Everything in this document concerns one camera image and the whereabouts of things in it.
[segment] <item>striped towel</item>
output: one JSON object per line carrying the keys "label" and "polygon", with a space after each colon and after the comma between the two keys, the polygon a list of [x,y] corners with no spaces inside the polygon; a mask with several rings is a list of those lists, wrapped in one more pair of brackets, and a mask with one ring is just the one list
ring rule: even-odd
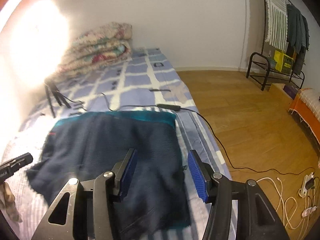
{"label": "striped towel", "polygon": [[268,32],[265,42],[276,49],[285,50],[288,32],[288,15],[285,0],[266,0]]}

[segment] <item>power adapter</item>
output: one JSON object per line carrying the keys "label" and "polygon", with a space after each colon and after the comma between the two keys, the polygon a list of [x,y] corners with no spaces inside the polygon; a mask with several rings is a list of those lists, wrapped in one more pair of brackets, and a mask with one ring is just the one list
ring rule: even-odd
{"label": "power adapter", "polygon": [[179,112],[181,110],[181,106],[177,105],[157,104],[156,106],[164,109],[173,110],[176,112]]}
{"label": "power adapter", "polygon": [[315,178],[311,178],[306,182],[306,190],[315,188]]}

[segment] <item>small black object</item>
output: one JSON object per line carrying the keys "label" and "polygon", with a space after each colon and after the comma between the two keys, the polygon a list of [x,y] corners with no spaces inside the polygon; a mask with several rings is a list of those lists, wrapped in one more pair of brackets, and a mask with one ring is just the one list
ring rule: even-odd
{"label": "small black object", "polygon": [[306,190],[311,189],[315,185],[315,179],[311,178],[306,182]]}
{"label": "small black object", "polygon": [[171,92],[170,89],[149,89],[150,92],[157,92],[157,91],[168,91]]}
{"label": "small black object", "polygon": [[156,106],[159,108],[169,109],[169,110],[173,110],[176,112],[179,112],[181,109],[181,106],[176,106],[176,105],[157,104]]}
{"label": "small black object", "polygon": [[154,67],[163,67],[164,65],[161,62],[156,62],[156,63],[153,64],[153,66]]}
{"label": "small black object", "polygon": [[33,157],[30,153],[25,153],[17,158],[8,160],[0,165],[0,184],[7,178],[11,177],[20,168],[33,162]]}

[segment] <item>dark blue towel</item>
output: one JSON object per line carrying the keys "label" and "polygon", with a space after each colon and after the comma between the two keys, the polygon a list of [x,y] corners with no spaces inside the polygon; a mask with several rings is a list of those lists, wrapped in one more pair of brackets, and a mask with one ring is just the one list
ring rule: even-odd
{"label": "dark blue towel", "polygon": [[138,150],[128,195],[115,203],[121,239],[190,224],[175,115],[167,112],[86,113],[60,120],[42,160],[27,171],[31,187],[52,203],[71,177],[95,179]]}

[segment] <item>floral blanket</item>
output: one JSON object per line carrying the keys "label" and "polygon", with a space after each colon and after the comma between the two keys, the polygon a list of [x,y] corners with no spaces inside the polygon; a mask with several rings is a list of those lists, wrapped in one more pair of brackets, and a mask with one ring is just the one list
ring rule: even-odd
{"label": "floral blanket", "polygon": [[87,31],[73,41],[52,77],[61,80],[131,59],[131,37],[132,26],[127,23],[111,22]]}

